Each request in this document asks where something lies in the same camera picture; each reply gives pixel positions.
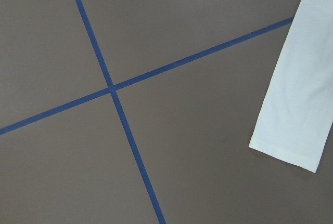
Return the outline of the cream long-sleeve printed shirt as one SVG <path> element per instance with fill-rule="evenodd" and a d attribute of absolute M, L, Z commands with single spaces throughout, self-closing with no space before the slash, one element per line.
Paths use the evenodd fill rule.
<path fill-rule="evenodd" d="M 332 125 L 332 0 L 301 0 L 249 147 L 316 172 Z"/>

